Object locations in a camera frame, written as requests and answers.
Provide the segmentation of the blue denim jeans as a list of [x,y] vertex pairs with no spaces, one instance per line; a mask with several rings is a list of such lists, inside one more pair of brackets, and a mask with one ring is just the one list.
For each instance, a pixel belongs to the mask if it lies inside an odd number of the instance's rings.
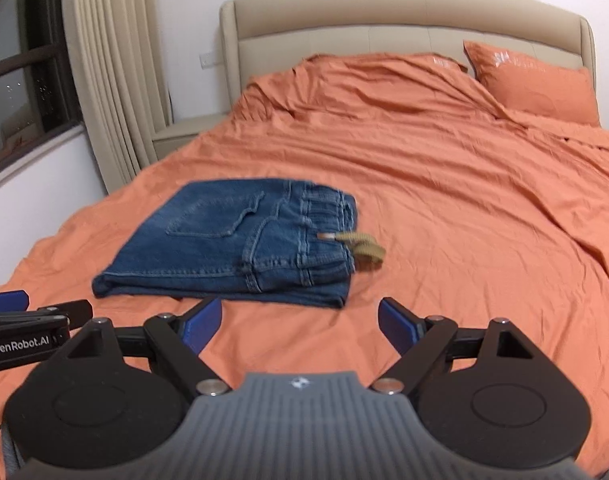
[[311,181],[190,182],[135,230],[92,291],[340,308],[355,258],[336,237],[357,220],[351,195]]

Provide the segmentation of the white wall socket left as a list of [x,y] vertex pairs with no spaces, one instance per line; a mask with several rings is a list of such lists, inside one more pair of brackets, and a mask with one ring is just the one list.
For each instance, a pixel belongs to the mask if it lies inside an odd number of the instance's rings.
[[222,53],[219,50],[201,53],[199,63],[203,70],[219,66],[223,63]]

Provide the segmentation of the beige upholstered headboard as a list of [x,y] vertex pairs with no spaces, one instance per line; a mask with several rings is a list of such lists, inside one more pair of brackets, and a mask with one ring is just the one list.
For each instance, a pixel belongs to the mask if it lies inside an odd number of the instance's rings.
[[565,68],[595,68],[586,18],[537,0],[228,0],[220,9],[228,98],[314,54],[435,52],[469,62],[480,41]]

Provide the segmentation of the beige pleated curtain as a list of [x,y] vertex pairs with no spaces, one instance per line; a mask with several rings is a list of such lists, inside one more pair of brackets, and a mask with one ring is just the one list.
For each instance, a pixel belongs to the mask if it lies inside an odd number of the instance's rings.
[[172,113],[156,0],[62,0],[73,74],[108,192],[157,162],[157,133]]

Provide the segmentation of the tan woven belt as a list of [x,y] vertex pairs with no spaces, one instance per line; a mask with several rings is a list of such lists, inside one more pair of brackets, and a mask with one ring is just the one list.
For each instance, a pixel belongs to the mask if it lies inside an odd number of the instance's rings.
[[367,233],[355,231],[318,233],[317,239],[343,244],[351,254],[355,271],[377,269],[386,257],[386,249],[374,236]]

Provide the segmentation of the left beige nightstand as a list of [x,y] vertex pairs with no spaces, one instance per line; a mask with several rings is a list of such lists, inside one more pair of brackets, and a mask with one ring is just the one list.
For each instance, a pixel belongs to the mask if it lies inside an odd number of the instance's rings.
[[183,119],[154,134],[152,144],[159,160],[190,143],[196,136],[209,131],[227,118],[227,114],[210,114]]

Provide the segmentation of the dark framed window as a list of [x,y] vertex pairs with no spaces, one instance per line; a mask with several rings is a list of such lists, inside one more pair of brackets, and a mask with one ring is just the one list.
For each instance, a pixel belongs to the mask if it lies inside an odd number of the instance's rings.
[[0,177],[81,119],[62,0],[0,0]]

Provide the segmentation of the right orange pillow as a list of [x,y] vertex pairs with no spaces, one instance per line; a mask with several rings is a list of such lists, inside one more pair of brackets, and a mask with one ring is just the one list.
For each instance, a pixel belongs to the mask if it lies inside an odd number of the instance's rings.
[[531,115],[597,127],[597,97],[585,67],[553,65],[525,53],[465,41],[475,75],[503,106]]

